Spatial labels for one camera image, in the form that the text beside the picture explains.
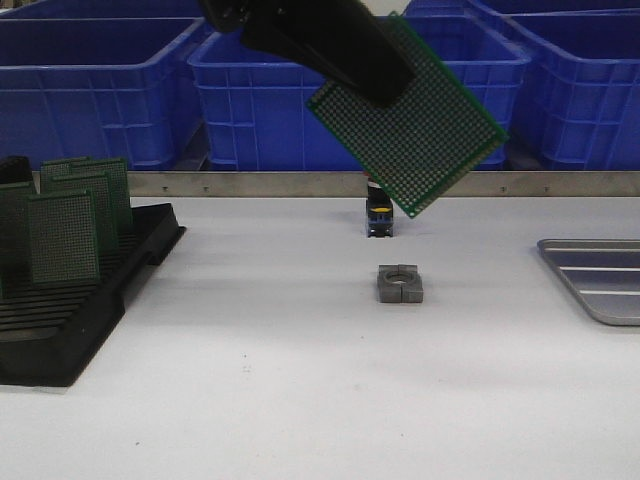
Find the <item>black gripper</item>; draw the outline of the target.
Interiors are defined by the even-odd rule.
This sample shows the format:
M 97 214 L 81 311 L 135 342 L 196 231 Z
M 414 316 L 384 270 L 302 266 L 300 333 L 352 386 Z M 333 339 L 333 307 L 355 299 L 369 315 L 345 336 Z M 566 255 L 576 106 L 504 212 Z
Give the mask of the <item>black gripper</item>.
M 392 105 L 415 78 L 412 65 L 359 1 L 198 0 L 222 33 L 304 65 L 376 106 Z

